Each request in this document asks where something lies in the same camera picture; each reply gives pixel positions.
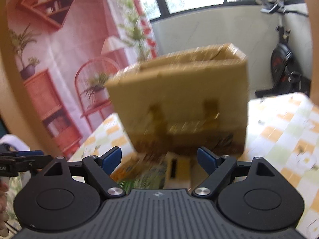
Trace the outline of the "person's left hand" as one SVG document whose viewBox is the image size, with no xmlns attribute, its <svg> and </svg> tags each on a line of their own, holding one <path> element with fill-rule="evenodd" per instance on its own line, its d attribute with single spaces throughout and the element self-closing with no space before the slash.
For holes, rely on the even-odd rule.
<svg viewBox="0 0 319 239">
<path fill-rule="evenodd" d="M 9 190 L 8 185 L 5 182 L 1 181 L 1 187 L 0 187 L 1 230 L 5 230 L 5 231 L 7 231 L 5 223 L 9 219 L 8 213 L 6 212 L 8 190 Z"/>
</svg>

